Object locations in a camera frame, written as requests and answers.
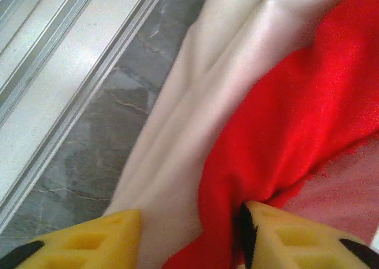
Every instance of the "red fabric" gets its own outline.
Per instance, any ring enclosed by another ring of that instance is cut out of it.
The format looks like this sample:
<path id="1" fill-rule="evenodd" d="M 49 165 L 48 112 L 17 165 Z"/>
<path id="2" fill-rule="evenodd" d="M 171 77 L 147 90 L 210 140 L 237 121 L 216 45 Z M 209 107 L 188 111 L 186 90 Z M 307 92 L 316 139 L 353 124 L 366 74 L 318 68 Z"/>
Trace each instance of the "red fabric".
<path id="1" fill-rule="evenodd" d="M 282 206 L 313 168 L 379 130 L 378 105 L 377 0 L 343 0 L 232 116 L 200 183 L 204 232 L 164 268 L 233 268 L 242 202 Z"/>

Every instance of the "floor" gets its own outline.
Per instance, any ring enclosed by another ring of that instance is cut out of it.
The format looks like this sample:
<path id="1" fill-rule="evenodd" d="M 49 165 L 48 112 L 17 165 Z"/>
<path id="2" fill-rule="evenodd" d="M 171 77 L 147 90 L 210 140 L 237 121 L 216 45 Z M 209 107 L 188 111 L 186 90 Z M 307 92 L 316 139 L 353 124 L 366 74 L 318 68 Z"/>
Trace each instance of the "floor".
<path id="1" fill-rule="evenodd" d="M 0 256 L 102 215 L 204 0 L 160 0 L 0 236 Z"/>

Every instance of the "gray marble floor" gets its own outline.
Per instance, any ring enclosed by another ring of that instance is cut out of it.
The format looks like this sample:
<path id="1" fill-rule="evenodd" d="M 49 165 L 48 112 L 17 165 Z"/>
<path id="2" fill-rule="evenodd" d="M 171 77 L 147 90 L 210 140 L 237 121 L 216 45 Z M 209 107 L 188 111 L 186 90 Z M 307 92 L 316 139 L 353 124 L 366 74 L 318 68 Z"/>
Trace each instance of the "gray marble floor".
<path id="1" fill-rule="evenodd" d="M 102 215 L 203 2 L 160 0 L 0 236 L 0 256 Z"/>

